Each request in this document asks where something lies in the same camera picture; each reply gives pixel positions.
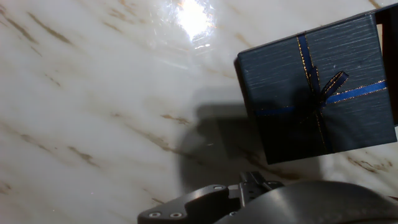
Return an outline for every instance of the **dark blue gift box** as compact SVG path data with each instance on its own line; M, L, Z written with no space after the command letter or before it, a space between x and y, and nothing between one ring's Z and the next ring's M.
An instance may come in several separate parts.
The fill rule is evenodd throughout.
M396 83L386 79L376 27L389 21L396 48L396 15L398 5L238 54L269 164L397 141L387 87Z

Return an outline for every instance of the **ribbon bow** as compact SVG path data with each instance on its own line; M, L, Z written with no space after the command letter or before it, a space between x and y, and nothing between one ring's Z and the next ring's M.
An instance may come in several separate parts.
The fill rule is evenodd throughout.
M305 76L307 77L308 85L312 92L312 99L310 102L312 106L308 109L312 110L310 115L315 113L317 118L319 132L322 137L323 145L329 153L333 152L331 142L327 135L327 128L322 116L322 108L326 106L326 101L331 97L348 79L345 72L337 73L331 80L323 87L320 88L318 68L313 66L310 50L307 45L307 38L305 35L297 37L298 47L303 61Z
M349 77L347 74L345 74L345 72L339 72L321 90L318 68L313 65L305 34L297 36L297 42L305 70L305 76L307 78L308 85L312 93L312 97L310 98L308 103L304 105L305 109L303 114L306 117L304 119L301 119L301 122L307 119L309 116L315 114L315 117L317 118L318 122L319 132L322 137L323 145L329 153L333 153L333 147L327 135L327 128L325 121L323 120L322 109L327 104L330 103L337 103L340 101L356 98L358 96L367 95L369 93L374 93L376 91L385 90L387 88L387 83L385 80L381 80L378 81L377 83L373 83L367 86L360 86L358 88L355 88L353 90L348 90L343 93L336 93L337 90L344 85L344 83L347 81ZM293 111L295 108L297 109L297 107L295 106L287 106L279 109L256 110L255 114L258 116L276 115L282 113L289 113Z

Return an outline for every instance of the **brown marble vein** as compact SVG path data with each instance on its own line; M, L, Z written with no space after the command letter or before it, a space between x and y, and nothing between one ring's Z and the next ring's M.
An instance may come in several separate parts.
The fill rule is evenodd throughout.
M152 200L153 200L154 202L156 202L156 203L160 204L160 205L164 204L164 202L163 202L163 201L161 201L161 200L159 200L159 199L152 198Z
M253 45L251 45L251 44L243 37L242 34L237 33L237 34L235 34L235 37L236 37L238 40L240 40L240 41L241 41L244 45L246 45L247 47L249 47L249 48L252 48L252 47L253 47Z
M132 131L134 131L135 133L139 134L140 136L142 136L143 138L149 140L150 142L154 143L155 145L159 146L161 149L163 149L166 152L172 152L174 154L180 155L186 159L195 161L198 165L203 166L205 163L201 160L199 160L198 158L196 158L194 155L188 154L186 152L180 152L176 149L172 149L169 144L167 142L164 141L164 139L152 134L152 133L145 133L133 126L131 126L130 124L126 124L126 127L128 127L129 129L131 129Z
M53 35L55 38L57 38L58 40L61 40L64 43L67 44L72 44L66 37L64 37L62 34L59 34L58 32L55 32L54 30L52 30L51 28L49 28L48 26L44 25L42 22L40 22L38 20L38 18L36 18L33 14L28 12L28 15L38 24L40 25L43 29L45 29L49 34Z
M376 0L368 0L376 9L380 9L381 6L376 2Z
M171 119L171 120L174 120L174 121L178 121L178 123L179 124L189 124L190 122L187 120L187 119L185 119L185 118L173 118L171 115L169 115L169 114L164 114L164 115L161 115L161 117L163 117L163 118L165 118L165 119Z
M72 152L74 152L75 154L80 156L80 158L83 159L84 161L86 161L89 165L100 168L99 165L97 165L93 161L91 161L93 159L93 157L91 155L81 153L75 147L72 147L72 146L68 146L68 148L69 148L69 150L71 150Z
M0 194L8 195L11 191L11 186L4 181L0 181Z
M119 30L116 26L114 26L114 25L111 25L111 24L108 24L107 22L103 22L103 24L104 25L106 25L106 26L108 26L108 27L110 27L110 28L112 28L112 29L114 29L114 30L116 30L116 31L118 31L118 32L122 32L121 30Z
M21 32L21 34L26 37L26 39L28 39L29 41L31 41L32 43L38 44L38 42L24 29L22 28L20 25L18 25L16 22L14 22L12 19L8 19L7 21L14 26L19 32Z
M384 165L383 163L381 164L370 164L369 162L366 161L357 161L351 157L347 157L347 160L352 163L354 166L358 166L360 168L363 168L366 171L372 172L372 173L378 173L378 171L382 170L384 172L388 172L389 169L388 167L392 167L392 162L387 161L388 165Z
M44 74L47 78L49 78L51 80L51 82L54 82L55 84L57 84L57 86L61 87L61 84L57 81L55 81L53 78L49 77L46 73Z
M51 152L49 149L47 149L46 147L44 147L43 145L41 145L40 143L38 143L34 138L32 138L31 136L27 135L27 134L21 134L21 138L28 143L31 143L41 149L46 150L47 152Z
M5 25L6 27L8 27L7 24L5 24L5 23L3 23L3 22L1 22L1 21L0 21L0 23L3 24L3 25Z
M34 52L36 52L38 55L40 55L40 57L43 57L42 54L40 54L40 52L38 52L34 47L30 46L32 50L34 50Z
M121 13L120 11L118 11L117 9L111 9L112 12L109 13L110 16L113 16L115 18L118 18L124 22L128 22L130 24L134 24L134 22L132 20L127 19L126 15L124 15L123 13Z

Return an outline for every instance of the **ribbon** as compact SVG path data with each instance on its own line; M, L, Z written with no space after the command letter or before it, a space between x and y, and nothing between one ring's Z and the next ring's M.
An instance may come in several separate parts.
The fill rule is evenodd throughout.
M385 80L382 80L367 86L361 86L354 90L348 90L343 93L336 93L337 90L344 85L349 77L347 74L345 74L345 72L338 72L321 90L318 68L313 65L305 34L297 36L297 42L300 49L303 67L305 70L305 76L311 89L311 98L303 107L305 108L304 114L306 115L306 117L301 120L303 121L309 116L315 115L319 127L319 132L322 137L323 145L329 153L333 153L333 147L327 135L327 128L323 119L322 109L331 103L350 100L358 96L363 96L374 93L376 91L385 90L387 88L387 83ZM296 110L297 108L297 106L287 106L284 108L273 110L256 110L255 114L257 116L270 116L289 113L293 110Z

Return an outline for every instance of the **screw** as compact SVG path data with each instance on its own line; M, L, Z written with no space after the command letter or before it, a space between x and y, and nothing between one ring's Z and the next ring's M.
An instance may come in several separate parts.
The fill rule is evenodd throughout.
M160 212L152 212L152 213L149 214L149 217L156 218L156 217L159 217L160 215L161 215Z
M172 217L172 218L180 218L180 217L182 217L182 213L175 212L175 213L172 213L172 214L170 215L170 217Z

